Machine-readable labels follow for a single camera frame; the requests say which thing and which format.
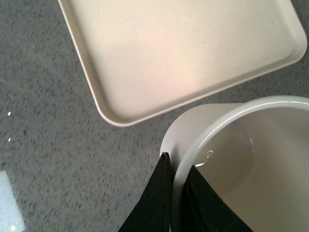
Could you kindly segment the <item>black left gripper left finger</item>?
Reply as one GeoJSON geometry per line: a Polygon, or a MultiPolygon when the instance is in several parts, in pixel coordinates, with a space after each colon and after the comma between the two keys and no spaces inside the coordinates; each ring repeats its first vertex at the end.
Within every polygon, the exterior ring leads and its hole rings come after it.
{"type": "Polygon", "coordinates": [[[120,227],[120,232],[168,232],[172,195],[169,154],[164,152],[139,201],[120,227]]]}

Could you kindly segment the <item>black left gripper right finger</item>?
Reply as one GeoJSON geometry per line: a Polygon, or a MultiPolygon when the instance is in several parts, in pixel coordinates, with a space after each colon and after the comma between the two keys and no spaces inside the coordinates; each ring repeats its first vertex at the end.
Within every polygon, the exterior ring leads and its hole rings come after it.
{"type": "Polygon", "coordinates": [[[196,167],[183,187],[185,232],[251,232],[252,229],[218,196],[196,167]]]}

